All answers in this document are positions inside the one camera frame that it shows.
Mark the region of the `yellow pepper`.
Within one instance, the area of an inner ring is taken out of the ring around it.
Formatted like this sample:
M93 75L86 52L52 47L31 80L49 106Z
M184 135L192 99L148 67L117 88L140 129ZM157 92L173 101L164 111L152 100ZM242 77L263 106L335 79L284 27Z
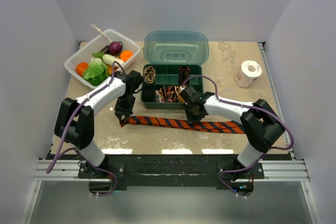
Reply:
M118 66L114 66L114 70L117 70L119 67ZM107 69L108 69L108 75L112 75L112 65L107 65Z

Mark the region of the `translucent teal box lid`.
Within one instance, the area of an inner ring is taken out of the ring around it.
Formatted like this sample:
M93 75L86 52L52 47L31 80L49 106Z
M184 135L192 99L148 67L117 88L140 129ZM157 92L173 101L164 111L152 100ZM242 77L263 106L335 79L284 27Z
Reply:
M143 55L153 64L202 65L209 58L209 44L199 32L153 31L145 38Z

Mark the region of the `green compartment organizer box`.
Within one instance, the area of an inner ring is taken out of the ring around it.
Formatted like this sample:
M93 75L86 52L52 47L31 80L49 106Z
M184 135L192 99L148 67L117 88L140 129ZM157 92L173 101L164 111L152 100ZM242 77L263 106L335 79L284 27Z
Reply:
M198 92L203 92L201 78L191 76L201 75L199 65L145 65L143 67L144 82L141 91L141 101L147 109L182 110L183 99L179 88L183 82Z

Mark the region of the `rolled dark multicolour tie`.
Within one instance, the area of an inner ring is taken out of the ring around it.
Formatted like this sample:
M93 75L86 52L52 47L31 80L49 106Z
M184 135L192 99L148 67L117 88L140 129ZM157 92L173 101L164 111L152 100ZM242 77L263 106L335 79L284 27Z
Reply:
M170 101L171 87L162 85L159 89L161 95L163 95L164 101L168 103Z

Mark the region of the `green lettuce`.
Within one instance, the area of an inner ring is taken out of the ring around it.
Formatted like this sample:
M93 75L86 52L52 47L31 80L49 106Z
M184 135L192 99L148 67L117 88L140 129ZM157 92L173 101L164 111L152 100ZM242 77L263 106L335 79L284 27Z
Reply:
M103 52L96 52L92 55L93 57L87 69L83 72L82 77L91 85L98 86L109 76L108 67L102 60Z

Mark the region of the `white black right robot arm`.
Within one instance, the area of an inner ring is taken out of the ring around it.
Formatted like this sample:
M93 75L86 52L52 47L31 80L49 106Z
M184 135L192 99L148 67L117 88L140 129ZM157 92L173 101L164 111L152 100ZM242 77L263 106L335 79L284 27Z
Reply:
M243 151L227 170L246 178L253 165L285 132L270 105L262 99L254 103L224 99L212 92L200 93L191 86L182 86L180 96L188 123L207 130L242 131L248 139Z

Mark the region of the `rolled gold tie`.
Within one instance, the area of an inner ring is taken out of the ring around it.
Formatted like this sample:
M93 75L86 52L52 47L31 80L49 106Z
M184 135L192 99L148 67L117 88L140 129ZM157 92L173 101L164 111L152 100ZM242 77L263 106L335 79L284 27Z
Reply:
M177 90L177 96L179 103L184 103L184 99L182 98L181 93L179 93L179 89Z

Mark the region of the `rolled brown paisley tie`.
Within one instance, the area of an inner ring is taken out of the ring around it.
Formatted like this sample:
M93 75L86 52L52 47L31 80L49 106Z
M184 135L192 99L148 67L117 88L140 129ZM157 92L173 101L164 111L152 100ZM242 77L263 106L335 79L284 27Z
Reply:
M155 68L153 66L147 66L144 68L144 82L153 84L155 82Z

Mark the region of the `orange carrot slice left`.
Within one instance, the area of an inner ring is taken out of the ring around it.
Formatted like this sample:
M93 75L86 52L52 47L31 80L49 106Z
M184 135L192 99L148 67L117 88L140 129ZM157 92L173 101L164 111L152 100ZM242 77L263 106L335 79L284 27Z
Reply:
M76 66L76 73L82 77L83 73L87 70L88 64L86 62L81 62Z

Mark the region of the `rolled black orange tie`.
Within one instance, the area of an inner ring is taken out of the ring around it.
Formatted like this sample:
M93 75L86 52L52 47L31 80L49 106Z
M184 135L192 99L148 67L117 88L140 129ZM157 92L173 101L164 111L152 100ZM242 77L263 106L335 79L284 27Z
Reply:
M190 68L187 66L181 66L178 69L179 84L182 84L190 76Z

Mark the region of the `white stick in basket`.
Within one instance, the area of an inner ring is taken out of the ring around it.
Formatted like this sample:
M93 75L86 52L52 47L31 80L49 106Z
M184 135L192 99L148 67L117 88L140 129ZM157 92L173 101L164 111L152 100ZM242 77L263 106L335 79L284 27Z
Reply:
M112 40L95 24L91 24L91 27L95 30L97 30L102 36L104 36L109 42L112 42Z

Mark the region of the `white radish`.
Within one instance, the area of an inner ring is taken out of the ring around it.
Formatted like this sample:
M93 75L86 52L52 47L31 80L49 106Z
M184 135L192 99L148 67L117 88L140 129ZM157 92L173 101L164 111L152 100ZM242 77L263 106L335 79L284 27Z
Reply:
M124 64L124 61L115 57L115 56L112 56L112 55L109 55L109 54L104 54L102 56L102 60L105 64L107 65L112 65L113 62L118 62L120 65L123 65Z

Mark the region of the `orange fruit right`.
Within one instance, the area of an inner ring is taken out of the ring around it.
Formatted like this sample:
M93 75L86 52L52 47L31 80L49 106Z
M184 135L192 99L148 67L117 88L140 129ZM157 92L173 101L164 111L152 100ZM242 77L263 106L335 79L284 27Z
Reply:
M127 62L133 56L133 52L129 50L124 50L120 53L120 59Z

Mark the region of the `white plastic basket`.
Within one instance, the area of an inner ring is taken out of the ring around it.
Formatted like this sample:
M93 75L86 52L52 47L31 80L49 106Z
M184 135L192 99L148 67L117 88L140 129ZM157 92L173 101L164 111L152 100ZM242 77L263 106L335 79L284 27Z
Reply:
M91 89L105 81L111 70L110 64L114 60L127 70L140 53L140 46L125 35L113 29L107 29L103 33L88 42L64 63L64 67L72 76ZM128 59L118 59L117 56L102 53L101 50L107 48L111 42L120 43L121 51L129 51L132 55Z

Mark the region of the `orange navy striped tie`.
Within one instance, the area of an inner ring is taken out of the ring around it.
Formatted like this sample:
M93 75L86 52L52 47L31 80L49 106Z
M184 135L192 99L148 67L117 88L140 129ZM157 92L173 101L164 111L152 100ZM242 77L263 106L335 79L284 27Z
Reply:
M235 121L227 121L227 122L200 121L196 123L188 123L187 120L137 115L130 117L130 124L165 127L171 129L181 129L181 130L198 131L198 132L209 132L209 133L245 134L243 126Z

